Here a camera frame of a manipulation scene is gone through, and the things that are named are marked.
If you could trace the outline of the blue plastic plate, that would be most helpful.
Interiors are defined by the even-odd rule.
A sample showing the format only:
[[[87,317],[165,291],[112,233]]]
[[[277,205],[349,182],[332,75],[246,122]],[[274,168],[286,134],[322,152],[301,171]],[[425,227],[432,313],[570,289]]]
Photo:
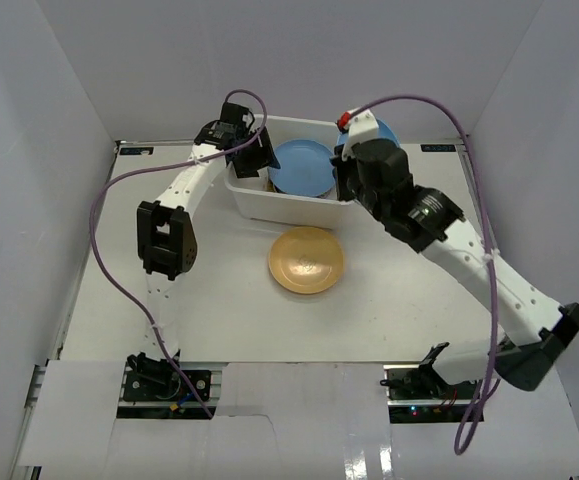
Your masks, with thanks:
[[[274,149],[279,168],[269,168],[268,177],[281,193],[304,197],[326,196],[335,185],[325,145],[306,139],[289,140]]]
[[[393,141],[397,146],[400,145],[400,142],[399,142],[398,138],[396,137],[395,133],[391,130],[391,128],[385,122],[383,122],[381,119],[377,119],[377,124],[379,127],[379,130],[378,130],[378,137],[379,138],[389,139],[389,140]],[[348,139],[347,133],[340,133],[337,137],[337,141],[336,141],[335,146],[344,145],[346,143],[347,139]]]

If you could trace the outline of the yellow plastic plate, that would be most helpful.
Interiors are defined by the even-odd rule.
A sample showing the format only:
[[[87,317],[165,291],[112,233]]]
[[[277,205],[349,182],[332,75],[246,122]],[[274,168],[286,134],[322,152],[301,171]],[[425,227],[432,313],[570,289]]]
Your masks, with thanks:
[[[330,289],[342,278],[345,254],[337,237],[327,230],[293,227],[273,242],[268,268],[286,290],[314,295]]]

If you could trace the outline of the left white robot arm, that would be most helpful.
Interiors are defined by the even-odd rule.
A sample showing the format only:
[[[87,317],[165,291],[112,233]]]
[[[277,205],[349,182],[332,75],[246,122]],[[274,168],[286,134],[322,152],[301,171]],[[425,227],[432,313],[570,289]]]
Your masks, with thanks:
[[[220,117],[203,126],[194,139],[190,165],[154,201],[138,206],[138,256],[146,273],[147,308],[155,321],[149,341],[155,347],[163,341],[172,357],[180,350],[173,291],[198,255],[192,219],[202,198],[227,167],[250,178],[278,164],[267,129],[254,122],[249,108],[224,102]]]

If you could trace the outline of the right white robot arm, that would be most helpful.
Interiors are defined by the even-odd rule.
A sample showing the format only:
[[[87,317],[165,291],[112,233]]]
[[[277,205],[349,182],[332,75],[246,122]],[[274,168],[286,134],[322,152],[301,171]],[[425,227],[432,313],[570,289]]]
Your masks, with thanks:
[[[562,304],[532,286],[504,259],[487,253],[463,211],[443,192],[415,184],[407,153],[379,138],[338,146],[331,159],[338,197],[355,200],[393,238],[452,276],[487,310],[503,334],[494,346],[432,347],[396,381],[411,393],[441,399],[457,384],[493,377],[534,391],[579,332],[579,304]]]

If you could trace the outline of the white plastic bin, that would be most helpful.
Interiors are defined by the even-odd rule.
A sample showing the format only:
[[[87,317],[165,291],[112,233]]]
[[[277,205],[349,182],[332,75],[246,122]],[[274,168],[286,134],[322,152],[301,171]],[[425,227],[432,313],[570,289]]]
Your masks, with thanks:
[[[273,150],[289,140],[306,139],[327,146],[332,152],[340,134],[333,122],[270,115],[266,128]],[[304,197],[267,190],[269,168],[259,177],[237,178],[233,167],[224,174],[224,183],[245,218],[298,226],[336,229],[350,210],[349,202],[337,199],[335,185],[323,197]]]

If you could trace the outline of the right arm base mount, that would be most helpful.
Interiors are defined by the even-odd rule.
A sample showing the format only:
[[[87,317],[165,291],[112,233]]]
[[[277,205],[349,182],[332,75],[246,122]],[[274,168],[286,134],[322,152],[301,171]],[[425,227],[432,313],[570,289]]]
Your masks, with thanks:
[[[482,346],[448,342],[432,346],[417,363],[386,365],[380,385],[386,390],[390,423],[460,422],[486,366]]]

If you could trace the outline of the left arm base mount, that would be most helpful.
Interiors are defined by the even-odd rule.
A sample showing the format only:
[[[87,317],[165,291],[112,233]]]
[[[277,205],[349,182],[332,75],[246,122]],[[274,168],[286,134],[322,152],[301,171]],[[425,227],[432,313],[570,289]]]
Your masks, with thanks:
[[[119,419],[209,420],[186,382],[166,359],[129,355],[117,408]]]

